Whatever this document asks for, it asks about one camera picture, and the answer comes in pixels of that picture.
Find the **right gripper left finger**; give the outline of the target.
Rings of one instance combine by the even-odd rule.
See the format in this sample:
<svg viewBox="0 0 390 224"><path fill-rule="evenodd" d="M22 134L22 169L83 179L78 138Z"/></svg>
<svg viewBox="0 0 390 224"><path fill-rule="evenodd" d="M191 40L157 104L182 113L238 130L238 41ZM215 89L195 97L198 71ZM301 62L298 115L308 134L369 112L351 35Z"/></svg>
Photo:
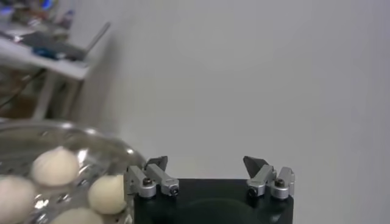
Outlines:
<svg viewBox="0 0 390 224"><path fill-rule="evenodd" d="M143 167L127 166L124 173L125 195L138 195L141 198L152 198L157 188L163 195L176 197L179 194L179 180L170 177L166 172L167 156L149 159Z"/></svg>

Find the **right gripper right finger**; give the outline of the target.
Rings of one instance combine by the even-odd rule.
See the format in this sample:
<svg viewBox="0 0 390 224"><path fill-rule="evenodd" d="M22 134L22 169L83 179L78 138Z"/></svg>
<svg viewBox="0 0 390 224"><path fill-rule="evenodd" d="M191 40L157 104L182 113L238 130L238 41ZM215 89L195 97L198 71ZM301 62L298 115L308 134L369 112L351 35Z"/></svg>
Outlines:
<svg viewBox="0 0 390 224"><path fill-rule="evenodd" d="M246 181L247 193L252 198L258 198L270 190L273 198L286 200L294 196L295 173L290 167L282 167L280 172L274 169L264 159L245 156L243 163L250 178Z"/></svg>

